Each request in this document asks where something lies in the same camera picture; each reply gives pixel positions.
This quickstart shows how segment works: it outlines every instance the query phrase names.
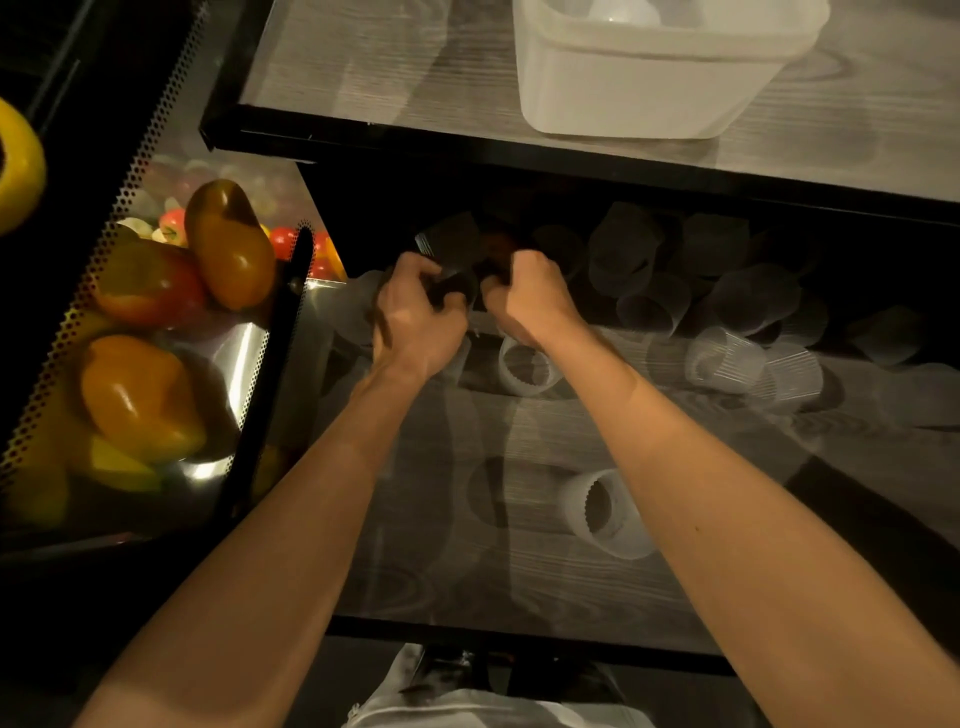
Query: orange bell pepper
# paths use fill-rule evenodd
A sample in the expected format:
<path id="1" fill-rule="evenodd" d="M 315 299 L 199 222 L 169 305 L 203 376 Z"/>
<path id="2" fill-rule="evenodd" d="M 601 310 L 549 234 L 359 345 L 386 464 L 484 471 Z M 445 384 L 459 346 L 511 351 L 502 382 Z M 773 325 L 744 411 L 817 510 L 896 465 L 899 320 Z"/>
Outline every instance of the orange bell pepper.
<path id="1" fill-rule="evenodd" d="M 186 206 L 186 238 L 213 297 L 232 311 L 263 302 L 274 286 L 274 248 L 236 182 L 215 180 Z"/>
<path id="2" fill-rule="evenodd" d="M 124 335 L 94 340 L 80 385 L 104 437 L 140 462 L 180 460 L 206 442 L 186 368 L 153 344 Z"/>

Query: person's left hand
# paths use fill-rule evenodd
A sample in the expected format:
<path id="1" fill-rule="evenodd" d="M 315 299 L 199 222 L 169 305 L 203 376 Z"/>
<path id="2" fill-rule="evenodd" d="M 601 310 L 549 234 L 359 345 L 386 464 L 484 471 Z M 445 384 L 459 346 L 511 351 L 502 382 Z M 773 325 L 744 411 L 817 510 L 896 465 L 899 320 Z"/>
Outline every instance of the person's left hand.
<path id="1" fill-rule="evenodd" d="M 444 308 L 435 311 L 422 280 L 441 267 L 433 260 L 404 253 L 394 273 L 376 297 L 373 327 L 373 366 L 401 367 L 425 382 L 445 367 L 467 333 L 467 299 L 448 293 Z"/>

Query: person's right hand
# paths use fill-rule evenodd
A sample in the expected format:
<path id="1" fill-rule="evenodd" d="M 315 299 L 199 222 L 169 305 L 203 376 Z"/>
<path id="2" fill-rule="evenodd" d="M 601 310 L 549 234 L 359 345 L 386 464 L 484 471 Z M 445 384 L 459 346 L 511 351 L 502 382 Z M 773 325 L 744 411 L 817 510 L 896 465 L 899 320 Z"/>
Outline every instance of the person's right hand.
<path id="1" fill-rule="evenodd" d="M 551 335 L 585 326 L 570 298 L 560 268 L 539 251 L 516 251 L 511 285 L 496 276 L 480 283 L 484 305 L 504 333 L 521 344 L 543 349 Z"/>

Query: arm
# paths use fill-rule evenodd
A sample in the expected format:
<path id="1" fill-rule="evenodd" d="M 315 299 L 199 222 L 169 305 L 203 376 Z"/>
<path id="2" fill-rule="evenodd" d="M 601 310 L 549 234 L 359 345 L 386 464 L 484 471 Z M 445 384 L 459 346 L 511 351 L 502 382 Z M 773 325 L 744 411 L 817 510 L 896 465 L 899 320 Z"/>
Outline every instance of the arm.
<path id="1" fill-rule="evenodd" d="M 556 266 L 484 281 L 577 391 L 697 613 L 779 728 L 957 726 L 960 670 L 876 572 L 587 327 Z"/>
<path id="2" fill-rule="evenodd" d="M 418 255 L 400 259 L 378 297 L 370 375 L 134 638 L 78 726 L 283 722 L 347 579 L 391 443 L 423 383 L 467 330 L 461 294 L 449 294 L 440 313 L 426 300 L 420 276 L 439 272 Z"/>

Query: forearm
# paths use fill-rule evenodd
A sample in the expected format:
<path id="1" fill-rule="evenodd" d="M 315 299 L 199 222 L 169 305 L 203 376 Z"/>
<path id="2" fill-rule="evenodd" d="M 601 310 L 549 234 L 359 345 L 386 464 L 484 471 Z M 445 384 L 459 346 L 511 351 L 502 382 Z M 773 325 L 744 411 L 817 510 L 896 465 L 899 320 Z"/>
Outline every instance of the forearm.
<path id="1" fill-rule="evenodd" d="M 392 367 L 137 635 L 78 725 L 267 726 L 286 716 L 420 382 Z"/>
<path id="2" fill-rule="evenodd" d="M 815 514 L 586 328 L 543 344 L 698 614 L 776 725 L 947 725 L 960 715 L 955 665 Z"/>

